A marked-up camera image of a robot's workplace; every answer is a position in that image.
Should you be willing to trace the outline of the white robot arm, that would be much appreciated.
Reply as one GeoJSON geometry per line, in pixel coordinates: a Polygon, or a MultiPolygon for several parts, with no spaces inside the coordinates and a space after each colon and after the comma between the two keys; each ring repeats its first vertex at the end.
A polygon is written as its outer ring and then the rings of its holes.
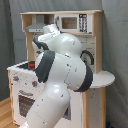
{"type": "Polygon", "coordinates": [[[77,37],[58,30],[55,24],[43,28],[33,39],[33,49],[41,50],[35,61],[35,73],[44,89],[27,114],[29,128],[54,128],[70,104],[69,89],[85,92],[93,81],[93,72],[80,55],[77,37]]]}

